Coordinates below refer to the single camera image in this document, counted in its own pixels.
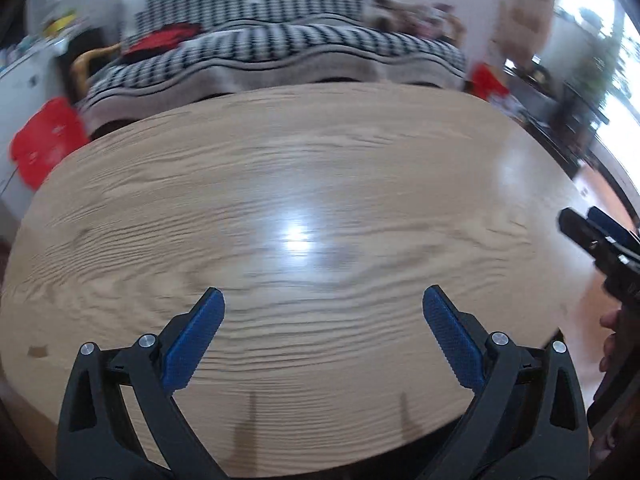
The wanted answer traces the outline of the person hand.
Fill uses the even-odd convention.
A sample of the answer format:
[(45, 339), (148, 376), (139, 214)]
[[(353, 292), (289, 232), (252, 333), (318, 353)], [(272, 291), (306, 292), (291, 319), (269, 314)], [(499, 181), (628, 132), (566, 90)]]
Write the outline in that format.
[(622, 310), (620, 309), (612, 310), (610, 312), (606, 312), (600, 317), (600, 326), (610, 331), (603, 343), (603, 356), (599, 363), (599, 370), (601, 373), (605, 373), (611, 365), (616, 345), (618, 319), (620, 318), (621, 313)]

